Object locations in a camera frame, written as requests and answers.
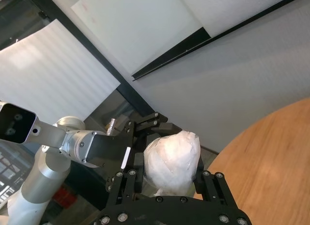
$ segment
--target gray floor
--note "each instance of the gray floor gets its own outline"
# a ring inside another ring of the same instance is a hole
[[[207,150],[201,149],[201,157],[207,169],[212,161],[216,158],[216,154]],[[153,196],[156,193],[156,189],[148,184],[144,184],[143,192],[146,196]],[[195,187],[192,185],[190,190],[187,192],[187,196],[193,196],[195,193]],[[99,211],[90,205],[84,198],[79,197],[77,202],[73,204],[69,209],[65,209],[53,221],[54,225],[89,225],[91,221],[97,216]]]

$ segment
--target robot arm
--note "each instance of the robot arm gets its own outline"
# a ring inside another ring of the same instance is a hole
[[[86,163],[86,153],[78,151],[89,146],[94,132],[86,131],[83,121],[76,117],[64,117],[52,126],[34,113],[4,102],[0,102],[0,121],[0,139],[42,144],[25,182],[7,201],[8,224],[39,224],[50,199],[68,176],[71,160],[97,167]]]
[[[157,112],[129,121],[117,136],[85,130],[84,123],[75,117],[62,118],[52,126],[28,110],[3,102],[0,121],[0,139],[42,144],[29,176],[9,198],[7,224],[39,224],[48,202],[69,174],[71,161],[76,161],[91,168],[105,167],[110,172],[107,206],[93,224],[251,225],[237,207],[224,175],[205,171],[201,158],[194,183],[203,201],[184,196],[139,195],[147,135],[167,136],[181,131]]]

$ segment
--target screw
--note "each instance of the screw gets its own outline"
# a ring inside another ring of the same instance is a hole
[[[125,213],[121,213],[118,215],[117,220],[120,222],[124,222],[128,219],[128,215]]]
[[[101,224],[102,224],[102,225],[108,224],[109,222],[110,222],[110,218],[109,218],[108,216],[103,217],[103,218],[101,219]]]
[[[180,200],[181,200],[181,202],[183,202],[183,203],[187,202],[187,198],[186,198],[186,197],[181,197]]]
[[[110,121],[110,123],[109,123],[109,126],[108,126],[107,136],[112,135],[113,130],[114,130],[114,127],[115,127],[115,122],[116,122],[116,119],[115,119],[115,118],[112,118],[111,121]]]
[[[240,225],[248,225],[248,223],[244,219],[237,219],[237,222]]]
[[[162,197],[156,197],[156,202],[162,202],[164,199]]]
[[[225,224],[227,224],[229,222],[229,219],[226,215],[220,215],[219,220]]]

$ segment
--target glass window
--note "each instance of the glass window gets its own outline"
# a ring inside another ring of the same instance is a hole
[[[2,1],[0,8],[0,50],[18,42],[49,24],[30,0]]]

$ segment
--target black window frame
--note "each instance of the black window frame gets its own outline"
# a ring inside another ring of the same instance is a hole
[[[120,82],[117,91],[132,105],[141,115],[147,116],[154,113],[153,108],[137,93],[137,91],[126,81],[124,77],[113,67],[113,65],[100,53],[90,40],[78,29],[77,26],[62,12],[52,0],[30,0],[41,11],[41,16],[46,16],[50,21],[59,20],[68,31]],[[108,200],[106,192],[106,181],[102,179],[93,169],[72,161],[71,171],[65,183],[85,198],[98,210],[102,210]]]

